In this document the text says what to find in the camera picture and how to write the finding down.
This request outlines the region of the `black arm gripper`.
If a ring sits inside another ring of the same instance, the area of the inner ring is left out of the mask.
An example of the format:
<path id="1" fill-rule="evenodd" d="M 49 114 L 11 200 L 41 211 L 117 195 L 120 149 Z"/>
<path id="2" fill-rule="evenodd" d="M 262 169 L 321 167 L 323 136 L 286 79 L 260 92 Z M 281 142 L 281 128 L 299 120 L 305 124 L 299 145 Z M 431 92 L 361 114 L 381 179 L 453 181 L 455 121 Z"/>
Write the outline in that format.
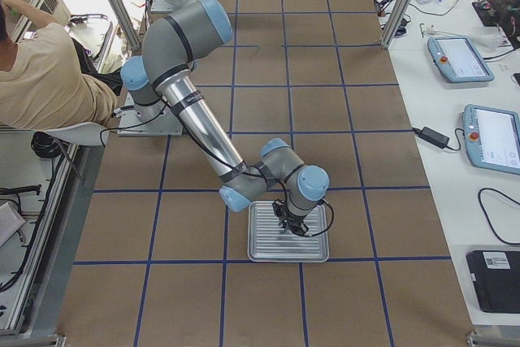
<path id="1" fill-rule="evenodd" d="M 292 213 L 286 201 L 276 199 L 272 202 L 272 208 L 275 216 L 279 220 L 279 226 L 288 229 L 296 236 L 305 236 L 309 228 L 305 224 L 305 216 L 295 215 Z"/>

